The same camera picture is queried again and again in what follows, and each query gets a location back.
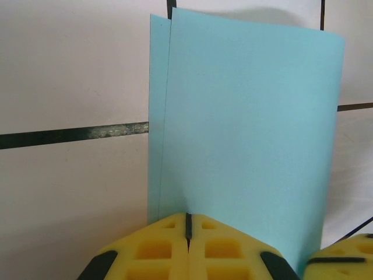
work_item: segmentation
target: black rubber edge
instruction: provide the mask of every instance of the black rubber edge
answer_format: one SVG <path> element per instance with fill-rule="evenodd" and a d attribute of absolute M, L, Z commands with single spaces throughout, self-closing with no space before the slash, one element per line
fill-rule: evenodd
<path fill-rule="evenodd" d="M 95 256 L 77 280 L 104 280 L 117 255 L 113 250 Z"/>
<path fill-rule="evenodd" d="M 173 18 L 173 8 L 176 8 L 176 0 L 167 0 L 167 17 Z"/>
<path fill-rule="evenodd" d="M 186 213 L 185 214 L 185 238 L 186 242 L 188 243 L 188 252 L 189 246 L 191 245 L 192 239 L 192 214 Z"/>
<path fill-rule="evenodd" d="M 0 135 L 0 149 L 12 149 L 64 142 L 135 135 L 149 132 L 148 122 L 101 125 Z"/>
<path fill-rule="evenodd" d="M 324 257 L 324 258 L 311 258 L 307 261 L 310 264 L 358 264 L 364 263 L 365 258 L 358 257 Z"/>
<path fill-rule="evenodd" d="M 373 108 L 373 103 L 339 105 L 338 112 Z"/>
<path fill-rule="evenodd" d="M 300 280 L 289 263 L 272 252 L 261 252 L 261 258 L 273 280 Z"/>
<path fill-rule="evenodd" d="M 320 30 L 324 30 L 325 25 L 325 0 L 321 0 Z"/>

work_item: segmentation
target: yellow sponge block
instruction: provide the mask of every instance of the yellow sponge block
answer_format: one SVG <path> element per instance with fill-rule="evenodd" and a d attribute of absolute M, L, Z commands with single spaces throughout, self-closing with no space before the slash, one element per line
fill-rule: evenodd
<path fill-rule="evenodd" d="M 304 280 L 373 279 L 373 234 L 339 241 L 313 254 Z"/>
<path fill-rule="evenodd" d="M 78 280 L 187 280 L 185 214 L 130 234 L 103 248 L 95 258 Z"/>
<path fill-rule="evenodd" d="M 192 231 L 190 279 L 298 279 L 276 249 L 232 227 L 193 215 Z"/>
<path fill-rule="evenodd" d="M 78 280 L 298 280 L 280 253 L 204 215 L 176 214 L 94 257 Z"/>

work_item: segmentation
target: square hole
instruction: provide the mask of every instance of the square hole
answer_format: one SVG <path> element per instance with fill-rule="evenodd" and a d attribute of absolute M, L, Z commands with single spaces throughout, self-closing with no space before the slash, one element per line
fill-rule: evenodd
<path fill-rule="evenodd" d="M 174 229 L 176 226 L 175 222 L 166 223 L 162 228 L 163 229 Z"/>
<path fill-rule="evenodd" d="M 250 280 L 249 269 L 245 267 L 208 267 L 207 280 Z"/>
<path fill-rule="evenodd" d="M 206 242 L 206 258 L 243 258 L 241 245 L 234 239 L 214 239 Z"/>
<path fill-rule="evenodd" d="M 202 229 L 215 229 L 215 225 L 210 223 L 210 222 L 207 222 L 207 221 L 203 221 L 202 222 Z"/>
<path fill-rule="evenodd" d="M 138 260 L 154 260 L 171 258 L 172 244 L 168 240 L 148 240 L 139 245 L 136 258 Z"/>
<path fill-rule="evenodd" d="M 159 268 L 129 268 L 127 280 L 168 280 L 170 269 L 166 267 Z"/>

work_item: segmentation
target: tiled wall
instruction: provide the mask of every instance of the tiled wall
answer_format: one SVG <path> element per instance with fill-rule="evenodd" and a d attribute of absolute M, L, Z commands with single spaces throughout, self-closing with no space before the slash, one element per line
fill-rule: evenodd
<path fill-rule="evenodd" d="M 372 102 L 373 5 L 353 2 L 325 6 L 325 30 L 347 39 L 340 104 Z M 178 6 L 321 22 L 321 0 Z M 97 249 L 146 224 L 150 13 L 167 16 L 166 0 L 0 1 L 0 279 L 75 279 Z M 324 245 L 371 216 L 372 110 L 338 113 Z M 129 123 L 141 124 L 116 125 Z"/>

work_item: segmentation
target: light blue paper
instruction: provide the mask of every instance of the light blue paper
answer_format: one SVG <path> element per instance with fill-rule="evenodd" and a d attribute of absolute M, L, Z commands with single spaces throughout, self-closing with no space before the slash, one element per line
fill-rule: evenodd
<path fill-rule="evenodd" d="M 211 216 L 301 271 L 321 241 L 343 53 L 334 34 L 174 9 L 160 218 Z"/>
<path fill-rule="evenodd" d="M 168 51 L 171 21 L 159 16 L 150 17 L 150 79 L 149 79 L 149 167 L 148 215 L 149 223 L 159 218 L 159 195 L 163 153 L 164 110 L 166 105 Z"/>

